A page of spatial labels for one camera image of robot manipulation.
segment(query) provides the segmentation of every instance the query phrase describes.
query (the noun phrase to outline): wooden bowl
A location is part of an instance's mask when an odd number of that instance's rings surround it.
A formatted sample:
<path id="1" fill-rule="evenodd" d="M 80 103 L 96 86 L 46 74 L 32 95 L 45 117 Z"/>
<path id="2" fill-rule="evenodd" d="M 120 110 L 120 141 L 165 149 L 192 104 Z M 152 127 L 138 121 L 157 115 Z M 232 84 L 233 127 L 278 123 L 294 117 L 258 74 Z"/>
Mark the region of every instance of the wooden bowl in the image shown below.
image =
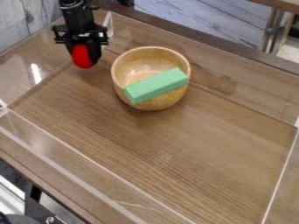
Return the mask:
<path id="1" fill-rule="evenodd" d="M 120 99 L 130 107 L 146 111 L 169 108 L 182 98 L 188 84 L 136 105 L 126 99 L 124 88 L 174 67 L 182 70 L 189 80 L 190 64 L 176 51 L 158 46 L 144 46 L 122 53 L 110 68 L 113 87 Z"/>

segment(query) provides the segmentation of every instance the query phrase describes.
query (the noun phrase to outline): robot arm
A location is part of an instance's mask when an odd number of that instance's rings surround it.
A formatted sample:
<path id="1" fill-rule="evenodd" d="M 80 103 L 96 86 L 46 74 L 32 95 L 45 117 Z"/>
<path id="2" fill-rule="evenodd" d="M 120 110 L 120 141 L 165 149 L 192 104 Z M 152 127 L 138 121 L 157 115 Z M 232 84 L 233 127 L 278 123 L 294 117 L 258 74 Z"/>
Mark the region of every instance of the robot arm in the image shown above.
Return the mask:
<path id="1" fill-rule="evenodd" d="M 54 42 L 64 44 L 73 63 L 81 68 L 97 64 L 101 46 L 108 45 L 108 28 L 94 23 L 90 0 L 60 0 L 65 24 L 52 27 Z"/>

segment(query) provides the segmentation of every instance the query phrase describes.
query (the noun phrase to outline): bowl rim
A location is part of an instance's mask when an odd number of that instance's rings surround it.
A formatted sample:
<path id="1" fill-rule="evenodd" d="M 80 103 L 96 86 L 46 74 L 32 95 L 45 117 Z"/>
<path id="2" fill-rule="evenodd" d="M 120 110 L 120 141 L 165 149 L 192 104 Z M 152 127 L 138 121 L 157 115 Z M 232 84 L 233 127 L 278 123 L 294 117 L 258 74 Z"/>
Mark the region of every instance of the bowl rim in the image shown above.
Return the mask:
<path id="1" fill-rule="evenodd" d="M 122 54 L 120 54 L 112 64 L 112 67 L 110 67 L 110 76 L 112 76 L 112 81 L 114 82 L 114 84 L 117 85 L 118 88 L 124 89 L 121 86 L 120 86 L 120 83 L 117 81 L 117 78 L 116 78 L 116 66 L 117 66 L 117 62 L 130 53 L 130 52 L 136 52 L 136 51 L 140 51 L 140 50 L 144 50 L 144 49 L 160 49 L 160 50 L 165 50 L 166 52 L 170 52 L 173 53 L 176 56 L 178 56 L 184 62 L 184 64 L 186 65 L 186 78 L 189 79 L 190 78 L 190 72 L 192 72 L 192 69 L 190 69 L 190 63 L 189 61 L 185 59 L 185 57 L 178 53 L 176 52 L 174 50 L 166 48 L 166 47 L 161 47 L 161 46 L 140 46 L 140 47 L 136 47 L 130 50 L 128 50 L 126 52 L 124 52 Z"/>

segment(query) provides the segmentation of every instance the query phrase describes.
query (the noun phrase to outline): wooden plank wall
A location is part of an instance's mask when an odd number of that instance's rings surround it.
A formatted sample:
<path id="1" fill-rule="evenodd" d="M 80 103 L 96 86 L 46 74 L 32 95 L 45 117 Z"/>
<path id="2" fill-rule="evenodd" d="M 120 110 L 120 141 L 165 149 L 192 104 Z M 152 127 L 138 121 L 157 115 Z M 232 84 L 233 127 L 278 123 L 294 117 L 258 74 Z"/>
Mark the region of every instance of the wooden plank wall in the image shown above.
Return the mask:
<path id="1" fill-rule="evenodd" d="M 0 52 L 61 17 L 53 0 L 2 0 L 0 7 Z"/>
<path id="2" fill-rule="evenodd" d="M 134 0 L 134 8 L 180 25 L 261 49 L 272 9 L 246 0 Z"/>

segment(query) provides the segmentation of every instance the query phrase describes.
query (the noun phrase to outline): table surface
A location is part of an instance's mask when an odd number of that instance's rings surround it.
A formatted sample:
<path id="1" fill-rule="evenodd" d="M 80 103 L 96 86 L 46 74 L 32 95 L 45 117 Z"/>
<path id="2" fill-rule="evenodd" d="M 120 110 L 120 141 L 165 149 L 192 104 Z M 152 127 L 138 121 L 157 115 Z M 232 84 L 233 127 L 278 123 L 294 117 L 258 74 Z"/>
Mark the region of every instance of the table surface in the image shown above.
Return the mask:
<path id="1" fill-rule="evenodd" d="M 89 70 L 68 62 L 62 47 L 45 51 L 49 29 L 3 54 L 10 63 L 21 55 L 13 65 L 29 67 L 33 85 L 38 75 L 49 78 L 1 117 L 1 158 L 88 222 L 258 223 L 296 128 L 250 109 L 261 104 L 234 103 L 236 96 L 254 95 L 260 84 L 262 93 L 289 97 L 294 77 L 117 14 L 113 24 Z M 192 64 L 186 95 L 154 113 L 117 99 L 109 78 L 117 55 L 149 45 L 170 47 Z"/>
<path id="2" fill-rule="evenodd" d="M 248 0 L 249 2 L 262 4 L 274 9 L 289 11 L 293 14 L 299 13 L 299 0 Z"/>

